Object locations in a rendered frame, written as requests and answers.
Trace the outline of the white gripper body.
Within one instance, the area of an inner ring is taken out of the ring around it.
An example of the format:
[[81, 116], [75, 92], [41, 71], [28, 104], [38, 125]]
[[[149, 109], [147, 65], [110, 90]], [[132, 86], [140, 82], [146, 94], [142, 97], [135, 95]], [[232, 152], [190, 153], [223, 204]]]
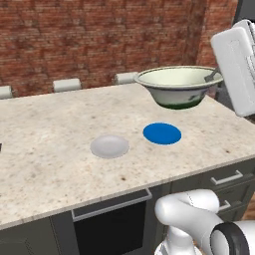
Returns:
[[248, 27], [232, 27], [211, 38], [216, 62], [234, 112], [255, 115], [255, 41]]

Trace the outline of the grey cabinet door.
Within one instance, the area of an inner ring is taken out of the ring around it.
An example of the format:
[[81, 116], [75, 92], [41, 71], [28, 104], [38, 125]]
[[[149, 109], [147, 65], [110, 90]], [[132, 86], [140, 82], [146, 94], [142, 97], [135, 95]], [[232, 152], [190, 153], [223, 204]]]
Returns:
[[0, 230], [0, 255], [70, 255], [72, 239], [52, 217]]

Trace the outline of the white bowl with green base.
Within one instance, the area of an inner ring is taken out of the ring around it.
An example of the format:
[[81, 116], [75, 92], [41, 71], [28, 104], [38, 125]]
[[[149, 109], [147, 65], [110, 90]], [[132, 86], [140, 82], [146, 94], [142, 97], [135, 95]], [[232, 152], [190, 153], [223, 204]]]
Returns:
[[146, 70], [134, 76], [134, 81], [144, 86], [154, 101], [171, 110], [184, 110], [199, 105], [210, 87], [223, 81], [219, 72], [209, 82], [205, 77], [214, 69], [201, 66], [170, 66]]

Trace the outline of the blue plate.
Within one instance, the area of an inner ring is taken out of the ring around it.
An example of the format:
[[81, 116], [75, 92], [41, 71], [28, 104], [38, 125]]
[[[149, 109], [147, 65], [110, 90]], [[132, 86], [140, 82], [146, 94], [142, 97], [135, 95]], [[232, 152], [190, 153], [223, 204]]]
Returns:
[[181, 131], [166, 123], [149, 124], [143, 129], [142, 134], [150, 142], [160, 145], [174, 144], [181, 140]]

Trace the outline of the white stool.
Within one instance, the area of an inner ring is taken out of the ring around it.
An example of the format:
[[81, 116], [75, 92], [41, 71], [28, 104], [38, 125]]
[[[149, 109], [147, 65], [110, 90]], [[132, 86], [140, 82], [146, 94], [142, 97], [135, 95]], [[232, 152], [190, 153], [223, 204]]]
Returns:
[[11, 99], [12, 97], [12, 88], [10, 86], [0, 87], [0, 100]]
[[82, 88], [81, 81], [79, 79], [66, 79], [53, 82], [53, 89], [55, 93], [76, 91]]
[[137, 75], [137, 72], [121, 73], [116, 74], [114, 82], [116, 85], [126, 85], [134, 82], [134, 77]]

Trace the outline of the grey drawer front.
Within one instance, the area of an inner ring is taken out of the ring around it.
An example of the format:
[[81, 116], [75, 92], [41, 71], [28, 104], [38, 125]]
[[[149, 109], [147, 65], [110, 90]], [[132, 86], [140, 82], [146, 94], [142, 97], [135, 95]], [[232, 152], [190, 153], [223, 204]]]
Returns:
[[231, 207], [222, 211], [218, 211], [217, 215], [223, 221], [240, 220], [248, 207], [248, 203], [255, 191], [255, 181], [245, 181], [235, 184], [231, 187], [216, 190], [220, 200], [220, 206], [227, 200]]
[[[214, 177], [217, 180], [222, 179], [228, 176], [231, 176], [235, 173], [235, 170], [239, 170], [244, 176], [240, 179], [233, 180], [221, 185], [214, 185], [210, 178]], [[238, 183], [242, 180], [246, 180], [255, 176], [255, 158], [245, 161], [240, 161], [232, 163], [230, 165], [214, 168], [210, 171], [203, 173], [195, 174], [192, 176], [184, 177], [183, 179], [175, 180], [171, 184], [171, 192], [182, 192], [192, 189], [218, 189], [221, 187], [228, 187], [231, 184]]]

